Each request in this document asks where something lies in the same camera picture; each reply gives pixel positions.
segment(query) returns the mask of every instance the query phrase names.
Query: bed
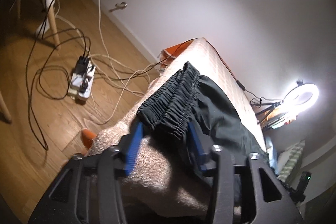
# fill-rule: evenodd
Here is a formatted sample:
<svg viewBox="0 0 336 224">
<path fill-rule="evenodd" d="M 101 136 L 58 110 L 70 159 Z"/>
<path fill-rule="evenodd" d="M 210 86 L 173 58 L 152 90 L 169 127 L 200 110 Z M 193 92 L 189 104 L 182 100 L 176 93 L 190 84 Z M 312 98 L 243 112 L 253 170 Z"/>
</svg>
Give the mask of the bed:
<svg viewBox="0 0 336 224">
<path fill-rule="evenodd" d="M 101 131 L 88 155 L 101 153 L 128 134 L 137 109 L 150 95 L 189 61 L 201 75 L 210 77 L 228 96 L 242 124 L 266 151 L 263 134 L 244 92 L 239 88 L 218 54 L 204 38 L 182 52 L 150 86 L 144 97 L 113 127 Z M 122 181 L 122 193 L 130 200 L 147 205 L 164 217 L 201 216 L 206 213 L 210 189 L 193 180 L 183 168 L 161 151 L 150 137 L 142 140 L 133 173 Z"/>
</svg>

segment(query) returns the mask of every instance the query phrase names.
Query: power strip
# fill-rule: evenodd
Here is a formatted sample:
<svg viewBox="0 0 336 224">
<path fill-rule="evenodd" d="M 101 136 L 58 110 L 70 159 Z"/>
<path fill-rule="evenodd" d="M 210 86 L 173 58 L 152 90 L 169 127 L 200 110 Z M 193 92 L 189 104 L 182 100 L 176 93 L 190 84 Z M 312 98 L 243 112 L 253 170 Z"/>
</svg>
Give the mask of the power strip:
<svg viewBox="0 0 336 224">
<path fill-rule="evenodd" d="M 96 66 L 90 60 L 81 56 L 71 77 L 68 96 L 84 102 L 87 101 L 90 98 L 95 70 Z"/>
</svg>

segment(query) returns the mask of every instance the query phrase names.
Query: metal wall hook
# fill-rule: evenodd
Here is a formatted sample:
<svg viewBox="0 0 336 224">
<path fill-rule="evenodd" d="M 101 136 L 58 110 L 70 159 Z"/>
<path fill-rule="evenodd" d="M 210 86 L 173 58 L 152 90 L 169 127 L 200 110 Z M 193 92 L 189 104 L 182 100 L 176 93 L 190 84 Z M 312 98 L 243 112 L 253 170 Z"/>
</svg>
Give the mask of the metal wall hook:
<svg viewBox="0 0 336 224">
<path fill-rule="evenodd" d="M 127 3 L 126 2 L 122 2 L 122 3 L 117 3 L 115 5 L 115 8 L 110 9 L 109 12 L 114 12 L 115 10 L 124 10 L 127 7 Z"/>
</svg>

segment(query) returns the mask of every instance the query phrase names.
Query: illuminated ring light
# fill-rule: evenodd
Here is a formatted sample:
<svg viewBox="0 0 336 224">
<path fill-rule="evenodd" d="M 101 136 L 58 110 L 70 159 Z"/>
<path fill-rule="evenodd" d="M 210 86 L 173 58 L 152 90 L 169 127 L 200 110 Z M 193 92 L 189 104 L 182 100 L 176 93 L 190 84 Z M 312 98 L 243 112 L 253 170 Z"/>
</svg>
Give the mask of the illuminated ring light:
<svg viewBox="0 0 336 224">
<path fill-rule="evenodd" d="M 312 96 L 304 103 L 300 105 L 295 105 L 294 100 L 304 94 L 304 93 L 311 93 Z M 299 85 L 296 88 L 292 89 L 283 99 L 283 104 L 286 105 L 290 109 L 290 111 L 300 113 L 305 111 L 306 109 L 310 108 L 319 97 L 319 89 L 314 84 L 303 84 Z"/>
</svg>

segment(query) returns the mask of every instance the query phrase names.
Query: floor plank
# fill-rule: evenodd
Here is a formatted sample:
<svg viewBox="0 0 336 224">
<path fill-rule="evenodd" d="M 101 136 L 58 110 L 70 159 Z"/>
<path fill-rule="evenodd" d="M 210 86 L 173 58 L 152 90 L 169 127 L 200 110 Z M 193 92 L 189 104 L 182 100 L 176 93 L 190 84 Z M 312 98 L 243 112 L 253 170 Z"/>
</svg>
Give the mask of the floor plank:
<svg viewBox="0 0 336 224">
<path fill-rule="evenodd" d="M 91 53 L 106 54 L 101 43 L 98 30 L 98 8 L 91 0 L 60 0 L 60 15 L 70 20 L 84 31 L 92 41 Z M 97 117 L 92 98 L 85 105 L 77 104 L 70 97 L 63 100 L 51 100 L 41 93 L 34 85 L 33 108 L 37 120 L 45 134 L 49 151 L 46 153 L 34 138 L 28 124 L 28 96 L 25 83 L 25 67 L 29 51 L 34 43 L 32 35 L 43 20 L 43 13 L 38 0 L 22 0 L 22 16 L 16 21 L 10 15 L 3 13 L 0 26 L 0 89 L 11 112 L 11 125 L 0 116 L 0 132 L 2 134 L 2 149 L 0 150 L 0 193 L 14 214 L 26 223 L 29 216 L 50 182 L 59 172 L 61 166 L 71 155 L 82 152 L 80 130 L 88 128 L 98 132 L 121 119 L 125 113 L 140 99 L 139 96 L 125 91 L 120 100 L 114 117 L 105 125 L 97 125 L 101 121 Z M 57 20 L 58 28 L 69 26 Z M 133 70 L 145 68 L 148 61 L 108 19 L 102 16 L 102 32 L 110 56 L 129 66 Z M 77 36 L 76 32 L 60 34 L 60 40 Z M 38 41 L 34 49 L 28 69 L 29 86 L 35 72 L 42 67 L 52 50 L 52 38 Z M 49 65 L 58 65 L 70 73 L 79 55 L 83 53 L 80 39 L 62 45 L 59 51 L 53 53 Z M 109 68 L 109 61 L 102 60 L 99 66 L 110 77 L 115 75 Z M 131 70 L 113 63 L 121 77 L 129 77 Z M 151 79 L 158 74 L 150 72 Z M 66 92 L 66 78 L 60 71 L 46 71 L 41 76 L 44 89 L 53 96 L 62 96 Z M 108 118 L 122 92 L 119 81 L 109 82 L 104 76 L 96 74 L 92 87 L 93 97 L 99 116 Z M 146 92 L 148 80 L 145 77 L 133 79 L 129 88 Z"/>
</svg>

